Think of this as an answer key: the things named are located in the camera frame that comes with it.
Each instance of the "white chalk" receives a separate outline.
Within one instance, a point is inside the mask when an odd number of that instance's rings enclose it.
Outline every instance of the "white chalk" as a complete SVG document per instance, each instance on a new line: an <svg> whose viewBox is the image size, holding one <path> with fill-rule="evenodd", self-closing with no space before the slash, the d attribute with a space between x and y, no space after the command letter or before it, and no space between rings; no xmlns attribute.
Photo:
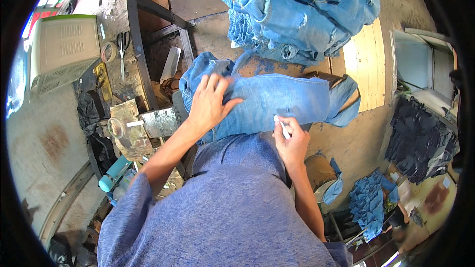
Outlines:
<svg viewBox="0 0 475 267"><path fill-rule="evenodd" d="M277 115L274 116L274 121L280 123L280 125L282 126L282 134L284 134L284 137L285 137L286 139L290 139L290 134L289 134L289 132L288 132L287 129L285 128L284 124L283 124L281 121L279 121L279 118L277 117Z"/></svg>

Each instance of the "masking tape roll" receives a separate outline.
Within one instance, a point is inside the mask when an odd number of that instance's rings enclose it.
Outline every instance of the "masking tape roll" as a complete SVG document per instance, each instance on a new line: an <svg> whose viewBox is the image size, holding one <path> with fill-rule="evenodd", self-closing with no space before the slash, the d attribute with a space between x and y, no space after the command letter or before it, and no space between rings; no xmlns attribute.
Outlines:
<svg viewBox="0 0 475 267"><path fill-rule="evenodd" d="M110 46L111 48L111 56L109 57L109 59L106 59L105 58L105 51L107 50L107 47ZM116 44L113 43L113 42L108 42L108 43L105 43L105 45L102 47L102 50L101 50L101 60L102 62L104 63L108 63L112 60L114 60L114 58L117 56L117 47L116 47Z"/></svg>

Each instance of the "plastic bottle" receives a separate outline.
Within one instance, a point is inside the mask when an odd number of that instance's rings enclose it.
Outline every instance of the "plastic bottle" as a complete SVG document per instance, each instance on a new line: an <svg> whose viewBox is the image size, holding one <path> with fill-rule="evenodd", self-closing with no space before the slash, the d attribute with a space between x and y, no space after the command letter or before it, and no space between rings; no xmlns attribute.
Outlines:
<svg viewBox="0 0 475 267"><path fill-rule="evenodd" d="M118 186L114 189L114 200L119 201L119 199L121 199L125 195L125 191L127 191L127 188L129 187L132 178L135 176L135 173L136 171L134 168L127 170L125 175L122 177L122 180L119 182Z"/></svg>

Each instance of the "white paper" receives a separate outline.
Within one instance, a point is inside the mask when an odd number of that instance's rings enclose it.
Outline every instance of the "white paper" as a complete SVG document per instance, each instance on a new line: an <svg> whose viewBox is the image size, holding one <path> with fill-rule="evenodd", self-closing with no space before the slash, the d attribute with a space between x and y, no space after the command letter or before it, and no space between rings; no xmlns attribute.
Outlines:
<svg viewBox="0 0 475 267"><path fill-rule="evenodd" d="M444 185L446 189L448 189L448 186L450 186L450 180L448 179L447 176L444 178L444 181L442 182L442 184Z"/></svg>
<svg viewBox="0 0 475 267"><path fill-rule="evenodd" d="M395 173L392 173L392 172L391 172L389 175L391 176L391 179L392 179L394 182L396 182L396 181L399 179L399 175L398 175L398 173L396 173L396 172L395 172Z"/></svg>

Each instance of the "pile of denim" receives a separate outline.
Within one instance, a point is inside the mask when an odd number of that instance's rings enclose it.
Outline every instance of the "pile of denim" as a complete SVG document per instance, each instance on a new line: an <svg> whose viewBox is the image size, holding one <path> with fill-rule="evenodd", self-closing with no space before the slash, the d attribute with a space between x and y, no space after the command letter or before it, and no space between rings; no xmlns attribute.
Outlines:
<svg viewBox="0 0 475 267"><path fill-rule="evenodd" d="M350 212L353 214L353 222L358 223L366 242L379 235L383 229L383 190L389 191L389 201L398 202L398 186L384 177L379 170L375 170L370 176L355 182L350 192Z"/></svg>
<svg viewBox="0 0 475 267"><path fill-rule="evenodd" d="M222 0L233 48L305 66L338 51L380 12L379 0Z"/></svg>

